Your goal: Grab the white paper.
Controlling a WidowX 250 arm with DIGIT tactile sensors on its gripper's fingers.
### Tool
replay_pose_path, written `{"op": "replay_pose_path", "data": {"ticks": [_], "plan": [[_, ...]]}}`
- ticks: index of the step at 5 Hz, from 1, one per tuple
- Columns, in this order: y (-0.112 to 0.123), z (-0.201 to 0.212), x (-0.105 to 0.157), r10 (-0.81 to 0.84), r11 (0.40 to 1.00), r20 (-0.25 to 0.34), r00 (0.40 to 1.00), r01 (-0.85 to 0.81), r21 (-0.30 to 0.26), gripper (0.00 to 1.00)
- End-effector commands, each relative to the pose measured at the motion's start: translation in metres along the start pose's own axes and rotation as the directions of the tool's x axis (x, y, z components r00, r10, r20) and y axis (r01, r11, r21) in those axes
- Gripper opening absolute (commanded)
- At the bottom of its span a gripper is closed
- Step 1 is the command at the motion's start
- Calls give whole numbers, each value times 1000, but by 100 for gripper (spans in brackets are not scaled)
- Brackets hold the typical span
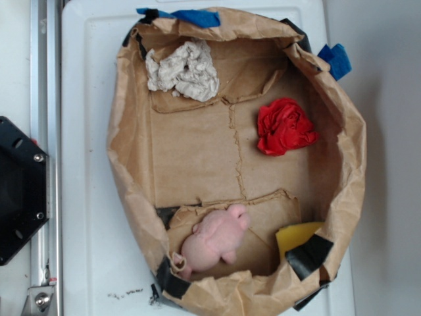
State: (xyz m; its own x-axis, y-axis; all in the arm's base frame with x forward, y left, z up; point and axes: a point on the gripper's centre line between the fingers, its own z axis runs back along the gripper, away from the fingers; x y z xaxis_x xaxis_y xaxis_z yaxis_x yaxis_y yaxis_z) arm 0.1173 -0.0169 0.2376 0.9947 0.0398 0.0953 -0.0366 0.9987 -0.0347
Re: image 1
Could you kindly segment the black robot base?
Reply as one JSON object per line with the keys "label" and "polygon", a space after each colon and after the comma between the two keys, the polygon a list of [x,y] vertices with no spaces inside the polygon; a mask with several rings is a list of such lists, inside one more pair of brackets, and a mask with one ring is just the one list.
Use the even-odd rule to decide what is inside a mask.
{"label": "black robot base", "polygon": [[7,117],[1,117],[1,265],[48,221],[48,155]]}

